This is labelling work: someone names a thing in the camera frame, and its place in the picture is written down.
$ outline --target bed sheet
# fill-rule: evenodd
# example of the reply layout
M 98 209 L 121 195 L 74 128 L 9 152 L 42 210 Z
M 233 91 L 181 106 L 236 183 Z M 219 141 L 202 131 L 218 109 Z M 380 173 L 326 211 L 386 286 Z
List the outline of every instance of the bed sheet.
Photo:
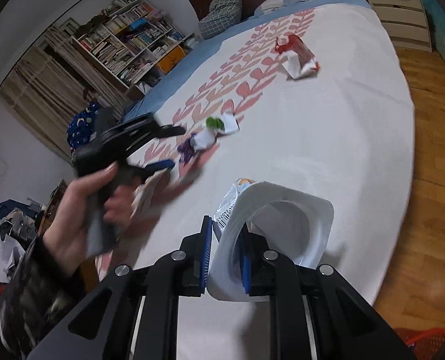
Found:
M 366 0 L 309 0 L 282 7 L 267 15 L 260 17 L 250 17 L 246 21 L 235 25 L 220 35 L 212 39 L 205 40 L 187 55 L 176 67 L 164 77 L 143 100 L 139 101 L 124 116 L 123 120 L 128 121 L 147 112 L 156 112 L 176 91 L 191 77 L 195 70 L 208 58 L 216 54 L 222 42 L 241 32 L 247 31 L 257 25 L 267 23 L 279 17 L 300 12 L 305 9 L 320 7 L 325 4 L 346 3 L 369 8 Z
M 268 181 L 332 203 L 322 262 L 372 304 L 398 239 L 414 158 L 414 105 L 394 47 L 375 12 L 353 4 L 248 26 L 222 42 L 156 113 L 161 123 L 186 126 L 190 134 L 206 117 L 231 110 L 240 131 L 205 151 L 196 173 L 173 169 L 167 204 L 161 196 L 144 200 L 130 229 L 138 238 L 121 241 L 128 247 L 122 261 L 153 264 L 200 231 L 203 216 L 215 212 L 235 180 Z M 294 81 L 281 69 L 273 45 L 289 31 L 317 57 L 316 77 Z M 154 140 L 130 162 L 177 162 L 184 138 Z M 217 248 L 213 237 L 212 256 Z M 266 303 L 182 298 L 178 323 L 178 359 L 269 357 Z

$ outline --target barcode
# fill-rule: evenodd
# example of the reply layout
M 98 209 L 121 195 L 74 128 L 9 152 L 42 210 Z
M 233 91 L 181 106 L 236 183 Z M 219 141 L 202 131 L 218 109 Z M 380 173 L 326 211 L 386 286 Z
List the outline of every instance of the barcode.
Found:
M 227 225 L 227 221 L 229 220 L 229 216 L 231 215 L 231 211 L 233 210 L 234 204 L 229 207 L 226 211 L 224 211 L 219 218 L 216 219 L 217 224 L 221 228 L 225 228 Z

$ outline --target curtain rod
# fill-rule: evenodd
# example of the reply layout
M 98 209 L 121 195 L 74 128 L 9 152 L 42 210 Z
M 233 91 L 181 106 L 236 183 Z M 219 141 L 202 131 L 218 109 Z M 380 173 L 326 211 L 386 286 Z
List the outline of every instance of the curtain rod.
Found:
M 71 9 L 73 9 L 77 4 L 79 4 L 82 0 L 78 0 L 77 2 L 75 2 L 73 5 L 71 5 L 68 9 L 66 9 L 61 15 L 58 16 L 58 18 L 56 20 L 54 20 L 51 24 L 49 24 L 46 29 L 44 31 L 46 31 L 49 27 L 51 27 L 54 23 L 56 23 L 59 19 L 61 19 L 61 17 L 63 17 L 68 11 L 70 11 Z M 1 81 L 0 83 L 0 88 L 1 85 L 3 84 L 4 80 L 10 75 L 10 73 L 12 72 L 12 69 L 18 64 L 19 61 L 21 61 L 21 58 L 24 56 L 24 54 L 26 54 L 26 52 L 36 43 L 36 41 L 41 37 L 41 35 L 44 33 L 41 32 L 41 34 L 27 47 L 26 50 L 24 50 L 24 52 L 21 54 L 21 56 L 18 58 L 18 60 L 16 61 L 16 63 L 12 66 L 12 68 L 9 70 L 9 72 L 7 72 L 6 76 L 4 77 L 3 81 Z

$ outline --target orange drawer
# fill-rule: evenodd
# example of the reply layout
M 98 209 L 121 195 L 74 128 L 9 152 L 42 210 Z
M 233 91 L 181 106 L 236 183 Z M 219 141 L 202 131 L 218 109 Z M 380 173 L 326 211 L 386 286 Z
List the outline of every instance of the orange drawer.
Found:
M 168 55 L 158 62 L 158 67 L 167 74 L 185 56 L 186 54 L 184 53 L 184 50 L 181 47 L 176 46 L 174 50 L 171 50 Z

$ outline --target white bedspread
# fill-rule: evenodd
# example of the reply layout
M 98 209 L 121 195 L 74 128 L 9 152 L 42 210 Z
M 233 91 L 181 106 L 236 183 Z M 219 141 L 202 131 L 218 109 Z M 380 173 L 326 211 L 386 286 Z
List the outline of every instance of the white bedspread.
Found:
M 317 57 L 317 77 L 292 81 L 278 69 L 271 49 L 274 37 L 287 31 L 300 34 Z M 134 268 L 153 264 L 185 235 L 199 232 L 203 216 L 214 213 L 234 180 L 266 180 L 332 202 L 323 261 L 372 304 L 406 210 L 414 150 L 413 103 L 375 13 L 323 5 L 240 33 L 157 117 L 197 131 L 207 116 L 227 108 L 243 117 L 241 131 L 220 139 L 202 158 L 199 177 L 164 208 Z M 153 142 L 131 160 L 177 159 L 175 147 L 175 138 Z M 268 358 L 268 324 L 264 304 L 220 302 L 207 294 L 183 298 L 178 358 Z

